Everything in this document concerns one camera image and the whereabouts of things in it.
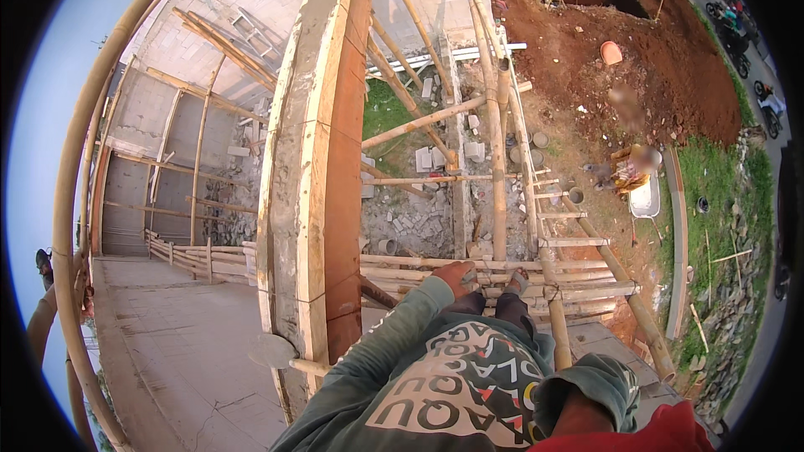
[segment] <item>pedestrian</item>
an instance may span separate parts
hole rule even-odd
[[[633,433],[639,385],[612,357],[554,372],[517,269],[497,298],[473,262],[436,269],[353,344],[272,450],[525,449],[553,434]]]
[[[36,250],[36,267],[39,268],[39,275],[42,276],[42,283],[45,286],[45,291],[50,290],[53,286],[53,267],[50,263],[51,256],[43,249]]]
[[[652,146],[630,145],[611,155],[603,164],[585,164],[584,171],[597,177],[595,190],[618,189],[629,193],[650,181],[650,175],[662,163],[662,154]]]

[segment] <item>green sweatshirt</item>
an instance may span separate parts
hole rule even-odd
[[[637,377],[588,354],[558,373],[555,341],[496,318],[439,315],[430,276],[352,345],[271,450],[505,450],[549,437],[571,385],[636,430]]]

